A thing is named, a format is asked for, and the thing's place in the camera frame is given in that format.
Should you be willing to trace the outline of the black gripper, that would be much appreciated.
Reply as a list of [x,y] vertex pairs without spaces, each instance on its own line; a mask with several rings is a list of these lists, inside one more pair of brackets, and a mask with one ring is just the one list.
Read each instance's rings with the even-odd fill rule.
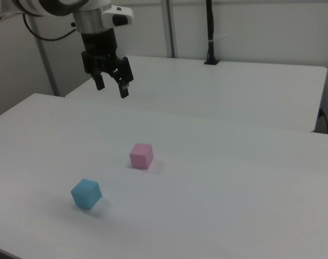
[[108,73],[116,81],[122,99],[129,95],[129,83],[133,74],[127,57],[118,58],[114,29],[100,33],[81,34],[85,51],[81,53],[85,73],[95,81],[97,90],[105,88],[102,72]]

